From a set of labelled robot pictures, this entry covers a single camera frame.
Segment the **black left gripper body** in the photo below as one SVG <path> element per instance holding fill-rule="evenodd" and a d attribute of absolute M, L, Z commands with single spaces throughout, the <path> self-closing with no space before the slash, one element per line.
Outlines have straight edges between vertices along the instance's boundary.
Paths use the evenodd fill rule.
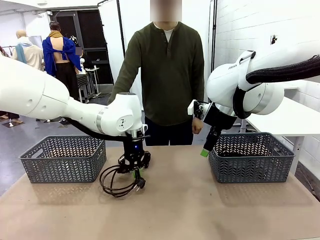
<path fill-rule="evenodd" d="M 144 138 L 128 138 L 123 142 L 124 158 L 129 163 L 135 163 L 141 161 L 145 154 L 143 147 Z"/>

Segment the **person's left hand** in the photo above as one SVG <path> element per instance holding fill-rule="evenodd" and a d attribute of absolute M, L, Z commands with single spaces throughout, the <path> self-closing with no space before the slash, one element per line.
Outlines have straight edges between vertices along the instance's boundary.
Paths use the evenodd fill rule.
<path fill-rule="evenodd" d="M 192 133 L 195 135 L 198 135 L 201 130 L 204 127 L 204 123 L 202 122 L 202 120 L 198 119 L 198 118 L 194 118 L 192 120 Z"/>

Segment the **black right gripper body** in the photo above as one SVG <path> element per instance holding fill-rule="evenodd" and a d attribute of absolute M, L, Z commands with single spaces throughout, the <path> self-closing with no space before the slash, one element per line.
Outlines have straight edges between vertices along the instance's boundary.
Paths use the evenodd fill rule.
<path fill-rule="evenodd" d="M 229 130 L 236 120 L 236 116 L 223 113 L 216 107 L 215 103 L 212 103 L 203 121 L 215 129 Z"/>

